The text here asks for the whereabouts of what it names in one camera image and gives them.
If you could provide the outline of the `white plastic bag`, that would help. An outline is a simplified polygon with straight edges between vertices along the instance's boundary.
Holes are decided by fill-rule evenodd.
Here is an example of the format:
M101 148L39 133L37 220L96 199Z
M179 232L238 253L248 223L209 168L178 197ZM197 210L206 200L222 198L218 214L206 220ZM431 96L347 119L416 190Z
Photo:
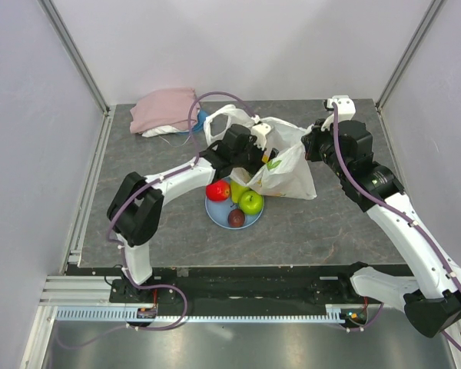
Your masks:
M221 140L232 124L252 129L258 122L270 126L265 150L268 162L263 163L254 175L244 168L235 168L230 178L262 195L314 199L317 193L301 141L310 132L309 129L275 117L251 117L244 110L229 104L206 117L203 123L206 142L211 144Z

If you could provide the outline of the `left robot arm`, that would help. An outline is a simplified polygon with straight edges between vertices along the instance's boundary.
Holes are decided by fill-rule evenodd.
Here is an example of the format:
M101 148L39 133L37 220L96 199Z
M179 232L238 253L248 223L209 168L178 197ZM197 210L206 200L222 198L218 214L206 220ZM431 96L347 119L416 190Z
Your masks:
M145 302L153 294L149 241L155 235L163 207L196 188L230 176L235 168L252 174L264 165L269 124L251 128L231 125L221 139L210 144L189 162L155 175L127 175L112 200L107 217L107 238L121 249L122 271L130 280L127 294Z

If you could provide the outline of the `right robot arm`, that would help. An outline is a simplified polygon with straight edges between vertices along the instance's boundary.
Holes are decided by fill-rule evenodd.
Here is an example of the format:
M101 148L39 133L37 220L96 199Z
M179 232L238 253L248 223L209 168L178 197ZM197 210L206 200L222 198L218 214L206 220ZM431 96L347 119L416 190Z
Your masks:
M396 175L374 161L366 125L319 119L301 141L306 159L322 161L333 171L345 195L387 235L412 273L393 276L357 262L337 282L338 297L348 303L362 296L388 304L426 337L459 321L461 267L430 234Z

